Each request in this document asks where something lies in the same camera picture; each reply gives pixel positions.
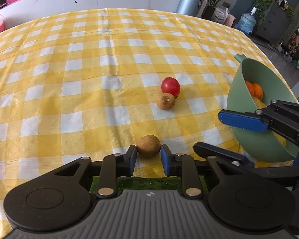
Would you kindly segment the green colander bowl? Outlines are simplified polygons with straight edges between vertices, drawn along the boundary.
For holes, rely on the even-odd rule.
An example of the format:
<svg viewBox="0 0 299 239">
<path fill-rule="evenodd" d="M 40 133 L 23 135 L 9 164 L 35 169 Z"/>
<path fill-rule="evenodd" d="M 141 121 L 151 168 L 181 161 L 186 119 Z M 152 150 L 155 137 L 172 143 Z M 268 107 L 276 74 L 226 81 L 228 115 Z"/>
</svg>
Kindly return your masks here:
<svg viewBox="0 0 299 239">
<path fill-rule="evenodd" d="M 270 68 L 259 61 L 247 58 L 245 55 L 235 55 L 240 66 L 227 96 L 227 109 L 236 112 L 255 112 L 258 107 L 245 84 L 257 83 L 263 89 L 263 102 L 269 105 L 273 99 L 295 103 L 293 93 Z M 272 131 L 260 133 L 233 127 L 235 138 L 253 159 L 262 162 L 286 162 L 294 160 L 299 147 L 286 142 L 284 146 Z"/>
</svg>

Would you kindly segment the orange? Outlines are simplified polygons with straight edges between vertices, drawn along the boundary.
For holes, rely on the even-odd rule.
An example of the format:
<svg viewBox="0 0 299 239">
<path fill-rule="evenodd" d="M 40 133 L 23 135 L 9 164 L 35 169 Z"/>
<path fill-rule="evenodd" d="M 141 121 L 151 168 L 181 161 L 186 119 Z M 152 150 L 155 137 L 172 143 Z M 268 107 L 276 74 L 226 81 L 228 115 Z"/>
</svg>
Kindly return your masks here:
<svg viewBox="0 0 299 239">
<path fill-rule="evenodd" d="M 257 83 L 252 83 L 252 86 L 254 89 L 254 97 L 262 101 L 264 96 L 263 88 Z"/>
<path fill-rule="evenodd" d="M 245 81 L 246 87 L 248 89 L 248 92 L 253 97 L 254 96 L 254 87 L 249 81 Z"/>
</svg>

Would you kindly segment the brown longan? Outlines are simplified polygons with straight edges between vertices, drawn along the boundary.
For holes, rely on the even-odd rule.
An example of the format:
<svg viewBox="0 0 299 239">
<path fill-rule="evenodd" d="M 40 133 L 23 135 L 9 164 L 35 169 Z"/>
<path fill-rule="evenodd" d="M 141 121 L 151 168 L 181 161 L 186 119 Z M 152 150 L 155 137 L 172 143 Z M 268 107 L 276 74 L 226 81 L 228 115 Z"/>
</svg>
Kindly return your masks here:
<svg viewBox="0 0 299 239">
<path fill-rule="evenodd" d="M 160 152 L 160 140 L 154 135 L 143 136 L 137 142 L 137 152 L 145 158 L 152 158 Z"/>
<path fill-rule="evenodd" d="M 175 106 L 176 98 L 170 93 L 161 93 L 157 99 L 157 106 L 161 110 L 171 110 Z"/>
</svg>

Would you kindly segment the red tomato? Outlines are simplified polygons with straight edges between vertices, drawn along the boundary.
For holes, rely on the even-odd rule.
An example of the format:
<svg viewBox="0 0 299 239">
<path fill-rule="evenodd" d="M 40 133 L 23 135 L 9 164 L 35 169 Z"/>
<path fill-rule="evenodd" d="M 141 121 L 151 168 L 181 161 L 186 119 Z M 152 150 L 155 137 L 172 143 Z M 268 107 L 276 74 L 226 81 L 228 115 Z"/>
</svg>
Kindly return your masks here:
<svg viewBox="0 0 299 239">
<path fill-rule="evenodd" d="M 175 78 L 167 77 L 161 83 L 162 93 L 169 93 L 177 98 L 180 93 L 180 90 L 180 84 Z"/>
</svg>

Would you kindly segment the yellow pear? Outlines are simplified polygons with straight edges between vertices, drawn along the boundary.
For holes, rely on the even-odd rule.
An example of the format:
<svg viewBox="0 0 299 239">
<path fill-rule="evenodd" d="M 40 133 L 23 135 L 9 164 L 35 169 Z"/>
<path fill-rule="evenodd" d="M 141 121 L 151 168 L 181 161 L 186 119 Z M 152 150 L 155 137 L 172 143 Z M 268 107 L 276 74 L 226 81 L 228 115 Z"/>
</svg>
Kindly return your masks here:
<svg viewBox="0 0 299 239">
<path fill-rule="evenodd" d="M 252 97 L 253 102 L 255 103 L 257 109 L 264 109 L 265 107 L 267 107 L 267 105 L 265 103 L 263 103 L 260 99 L 256 98 L 256 97 Z"/>
</svg>

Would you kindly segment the dark grey cabinet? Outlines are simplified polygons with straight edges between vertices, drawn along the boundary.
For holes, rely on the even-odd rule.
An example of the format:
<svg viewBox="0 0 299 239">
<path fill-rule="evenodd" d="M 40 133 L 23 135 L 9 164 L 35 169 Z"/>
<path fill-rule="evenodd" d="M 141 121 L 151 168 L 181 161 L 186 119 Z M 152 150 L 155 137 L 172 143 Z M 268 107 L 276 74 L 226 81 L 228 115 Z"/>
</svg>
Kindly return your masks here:
<svg viewBox="0 0 299 239">
<path fill-rule="evenodd" d="M 260 20 L 255 35 L 277 46 L 288 29 L 291 20 L 284 9 L 275 1 L 264 11 L 264 20 Z"/>
</svg>

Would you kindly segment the blue water jug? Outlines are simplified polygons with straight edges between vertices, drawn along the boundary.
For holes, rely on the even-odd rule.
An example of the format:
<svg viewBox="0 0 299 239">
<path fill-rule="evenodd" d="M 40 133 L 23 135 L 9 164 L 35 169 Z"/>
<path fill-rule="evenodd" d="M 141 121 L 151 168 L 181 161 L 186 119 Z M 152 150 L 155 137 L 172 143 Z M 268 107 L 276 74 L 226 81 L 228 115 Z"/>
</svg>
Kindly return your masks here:
<svg viewBox="0 0 299 239">
<path fill-rule="evenodd" d="M 244 34 L 249 35 L 253 31 L 253 28 L 257 22 L 255 18 L 256 12 L 257 8 L 253 7 L 250 13 L 242 14 L 235 28 Z"/>
</svg>

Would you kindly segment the pink small bin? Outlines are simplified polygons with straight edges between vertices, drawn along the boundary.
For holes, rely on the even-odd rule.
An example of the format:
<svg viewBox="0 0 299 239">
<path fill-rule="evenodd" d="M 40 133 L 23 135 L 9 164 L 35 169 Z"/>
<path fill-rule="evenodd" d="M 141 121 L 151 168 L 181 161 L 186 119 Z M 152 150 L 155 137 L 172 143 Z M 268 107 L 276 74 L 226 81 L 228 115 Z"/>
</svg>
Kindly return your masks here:
<svg viewBox="0 0 299 239">
<path fill-rule="evenodd" d="M 225 22 L 224 22 L 224 25 L 225 26 L 228 26 L 228 27 L 234 27 L 235 26 L 235 23 L 236 23 L 237 19 L 231 15 L 231 14 L 228 14 Z"/>
</svg>

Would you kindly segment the white plastic bag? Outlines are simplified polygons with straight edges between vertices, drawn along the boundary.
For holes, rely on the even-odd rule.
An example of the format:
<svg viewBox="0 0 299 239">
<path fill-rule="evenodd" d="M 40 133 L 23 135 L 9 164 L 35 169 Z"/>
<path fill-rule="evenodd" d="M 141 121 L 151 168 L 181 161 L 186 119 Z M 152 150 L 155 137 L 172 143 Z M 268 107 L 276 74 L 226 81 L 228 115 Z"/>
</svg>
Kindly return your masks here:
<svg viewBox="0 0 299 239">
<path fill-rule="evenodd" d="M 225 10 L 221 8 L 216 8 L 213 12 L 213 15 L 211 16 L 211 21 L 219 24 L 224 24 L 226 19 L 228 18 L 228 15 L 228 8 L 226 8 Z"/>
</svg>

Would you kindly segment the yellow checkered tablecloth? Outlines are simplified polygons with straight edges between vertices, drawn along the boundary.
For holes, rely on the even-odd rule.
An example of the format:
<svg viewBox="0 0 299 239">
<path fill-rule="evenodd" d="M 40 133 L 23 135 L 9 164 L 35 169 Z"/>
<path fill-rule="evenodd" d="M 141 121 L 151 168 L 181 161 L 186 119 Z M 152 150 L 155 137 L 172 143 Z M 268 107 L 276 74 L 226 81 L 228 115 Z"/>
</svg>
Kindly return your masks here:
<svg viewBox="0 0 299 239">
<path fill-rule="evenodd" d="M 241 152 L 217 117 L 237 54 L 274 67 L 240 31 L 163 11 L 75 11 L 0 33 L 0 238 L 6 194 L 79 157 L 125 153 L 150 134 L 173 153 L 198 141 Z M 181 90 L 161 110 L 167 77 Z"/>
</svg>

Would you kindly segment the grey metal trash can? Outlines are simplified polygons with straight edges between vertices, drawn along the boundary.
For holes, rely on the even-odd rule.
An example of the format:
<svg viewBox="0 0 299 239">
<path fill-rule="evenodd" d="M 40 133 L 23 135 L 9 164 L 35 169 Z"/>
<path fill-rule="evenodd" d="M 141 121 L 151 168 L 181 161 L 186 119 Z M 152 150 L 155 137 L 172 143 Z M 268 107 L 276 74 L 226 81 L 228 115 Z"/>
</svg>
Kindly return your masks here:
<svg viewBox="0 0 299 239">
<path fill-rule="evenodd" d="M 206 5 L 206 0 L 180 0 L 176 13 L 200 18 Z"/>
</svg>

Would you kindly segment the white marble tv bench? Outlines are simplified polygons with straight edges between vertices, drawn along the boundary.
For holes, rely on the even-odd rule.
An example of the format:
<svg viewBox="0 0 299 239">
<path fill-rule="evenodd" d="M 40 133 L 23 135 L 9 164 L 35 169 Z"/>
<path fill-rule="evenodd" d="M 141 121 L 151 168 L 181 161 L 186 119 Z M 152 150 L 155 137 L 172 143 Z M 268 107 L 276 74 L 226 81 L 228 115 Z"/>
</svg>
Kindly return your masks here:
<svg viewBox="0 0 299 239">
<path fill-rule="evenodd" d="M 6 29 L 55 14 L 66 12 L 128 8 L 176 12 L 179 0 L 19 0 L 0 9 Z"/>
</svg>

